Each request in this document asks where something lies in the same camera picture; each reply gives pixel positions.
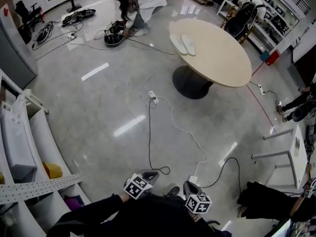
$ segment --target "perforated metal bar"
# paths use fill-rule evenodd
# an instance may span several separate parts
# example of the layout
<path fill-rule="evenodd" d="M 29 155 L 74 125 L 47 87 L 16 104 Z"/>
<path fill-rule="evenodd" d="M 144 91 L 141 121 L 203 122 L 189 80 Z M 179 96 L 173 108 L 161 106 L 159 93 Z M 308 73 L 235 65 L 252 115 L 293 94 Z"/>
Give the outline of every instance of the perforated metal bar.
<path fill-rule="evenodd" d="M 75 174 L 45 182 L 0 185 L 0 204 L 36 198 L 38 196 L 58 191 L 79 182 L 81 182 L 80 176 Z"/>

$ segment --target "hand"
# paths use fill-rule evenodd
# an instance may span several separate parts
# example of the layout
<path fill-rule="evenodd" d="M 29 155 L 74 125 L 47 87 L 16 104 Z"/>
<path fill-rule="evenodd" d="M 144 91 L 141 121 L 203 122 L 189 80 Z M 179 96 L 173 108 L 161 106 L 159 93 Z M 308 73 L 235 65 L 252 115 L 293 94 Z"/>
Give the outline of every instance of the hand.
<path fill-rule="evenodd" d="M 201 219 L 201 216 L 199 214 L 194 214 L 194 213 L 190 212 L 189 210 L 188 210 L 188 214 L 192 217 L 194 222 L 197 222 Z"/>
<path fill-rule="evenodd" d="M 123 32 L 124 38 L 129 37 L 129 29 L 125 29 Z"/>
<path fill-rule="evenodd" d="M 130 200 L 130 196 L 126 192 L 121 192 L 119 194 L 120 199 L 122 199 L 122 202 L 125 203 Z"/>

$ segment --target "glossy floor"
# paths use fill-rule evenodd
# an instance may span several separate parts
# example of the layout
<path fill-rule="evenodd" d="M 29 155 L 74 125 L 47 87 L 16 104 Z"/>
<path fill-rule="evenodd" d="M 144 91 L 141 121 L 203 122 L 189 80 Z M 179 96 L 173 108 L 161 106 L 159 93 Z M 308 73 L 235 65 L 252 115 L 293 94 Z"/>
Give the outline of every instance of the glossy floor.
<path fill-rule="evenodd" d="M 247 86 L 226 88 L 214 84 L 205 98 L 190 100 L 179 94 L 172 84 L 173 71 L 183 65 L 177 55 L 124 47 L 148 48 L 130 40 L 107 50 L 75 45 L 86 43 L 106 48 L 103 32 L 96 36 L 100 40 L 93 40 L 93 37 L 111 21 L 120 19 L 119 4 L 115 0 L 75 2 L 84 8 L 96 9 L 96 15 L 84 22 L 73 43 L 45 55 L 67 42 L 65 34 L 34 51 L 39 58 L 39 73 L 31 83 L 31 89 L 49 109 L 47 118 L 60 152 L 71 171 L 80 173 L 82 188 L 92 201 L 120 192 L 133 172 L 149 168 L 149 115 L 139 93 L 140 86 L 155 69 L 156 73 L 144 85 L 141 94 L 146 102 L 149 101 L 149 90 L 165 97 L 173 106 L 175 124 L 192 132 L 207 152 L 209 161 L 200 165 L 198 183 L 213 183 L 228 157 L 239 160 L 242 189 L 249 180 L 266 182 L 274 163 L 264 159 L 254 164 L 250 156 L 276 150 L 282 139 L 262 140 L 263 135 L 273 133 L 274 129 Z M 216 7 L 200 6 L 191 0 L 167 2 L 168 6 L 150 20 L 149 34 L 134 39 L 174 52 L 168 33 L 170 21 L 197 18 L 218 26 L 222 23 L 223 18 L 216 16 Z M 46 14 L 46 22 L 60 20 L 69 6 L 64 4 Z M 56 23 L 50 39 L 73 29 L 73 26 L 61 28 Z M 261 64 L 259 53 L 247 41 L 242 46 L 255 71 Z M 283 103 L 297 95 L 298 85 L 286 69 L 288 64 L 285 65 L 288 58 L 281 57 L 270 67 L 262 65 L 252 79 L 258 81 L 264 90 L 277 92 L 278 100 Z M 81 79 L 96 68 L 99 72 Z M 275 112 L 274 94 L 262 96 L 255 85 L 249 83 L 248 86 L 277 131 L 294 126 L 292 122 L 282 124 L 281 117 Z M 170 106 L 162 99 L 158 107 L 151 110 L 151 119 L 153 167 L 168 165 L 171 169 L 169 175 L 160 175 L 155 185 L 154 191 L 162 194 L 171 183 L 182 186 L 188 176 L 194 174 L 197 162 L 204 160 L 205 156 L 189 134 L 173 127 Z M 218 183 L 205 192 L 213 200 L 205 218 L 218 220 L 220 228 L 225 226 L 234 236 L 264 236 L 270 230 L 270 220 L 236 218 L 239 195 L 236 162 L 228 162 Z"/>

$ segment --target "white table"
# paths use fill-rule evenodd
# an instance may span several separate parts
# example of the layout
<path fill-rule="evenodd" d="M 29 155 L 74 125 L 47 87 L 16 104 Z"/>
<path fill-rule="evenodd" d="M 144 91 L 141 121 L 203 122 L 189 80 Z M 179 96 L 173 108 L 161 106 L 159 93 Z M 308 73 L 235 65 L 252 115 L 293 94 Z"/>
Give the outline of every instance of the white table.
<path fill-rule="evenodd" d="M 173 74 L 173 84 L 185 97 L 199 99 L 213 83 L 241 87 L 251 79 L 251 63 L 243 47 L 218 26 L 198 19 L 181 19 L 169 24 L 170 34 L 188 35 L 196 56 L 179 56 L 186 62 Z"/>
<path fill-rule="evenodd" d="M 276 152 L 276 153 L 268 153 L 268 154 L 256 154 L 252 155 L 251 157 L 253 159 L 259 159 L 259 158 L 266 158 L 266 157 L 274 157 L 274 156 L 281 156 L 281 155 L 287 155 L 289 158 L 289 164 L 279 164 L 276 165 L 276 168 L 274 169 L 274 172 L 276 169 L 282 169 L 280 173 L 283 173 L 283 175 L 293 175 L 294 179 L 294 185 L 273 185 L 278 186 L 281 188 L 296 188 L 299 189 L 301 186 L 301 182 L 304 178 L 306 165 L 307 165 L 307 155 L 305 151 L 304 146 L 304 140 L 302 137 L 302 133 L 300 130 L 300 127 L 298 125 L 295 126 L 295 128 L 276 133 L 270 136 L 263 137 L 264 140 L 269 140 L 278 136 L 291 134 L 291 140 L 290 144 L 286 145 L 284 148 L 284 151 Z"/>

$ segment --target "black pants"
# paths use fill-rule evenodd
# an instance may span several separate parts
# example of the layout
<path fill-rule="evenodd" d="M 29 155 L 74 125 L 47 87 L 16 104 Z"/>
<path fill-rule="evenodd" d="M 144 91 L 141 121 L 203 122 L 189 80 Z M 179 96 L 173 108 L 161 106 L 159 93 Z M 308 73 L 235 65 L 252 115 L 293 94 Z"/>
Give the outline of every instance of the black pants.
<path fill-rule="evenodd" d="M 283 106 L 282 111 L 286 112 L 287 110 L 290 110 L 294 107 L 298 107 L 299 105 L 301 105 L 307 100 L 307 97 L 309 94 L 310 92 L 302 93 L 297 98 L 295 98 L 291 103 L 288 103 L 287 105 Z M 287 121 L 292 120 L 292 115 L 293 115 L 293 112 L 291 112 L 290 115 L 286 117 Z"/>

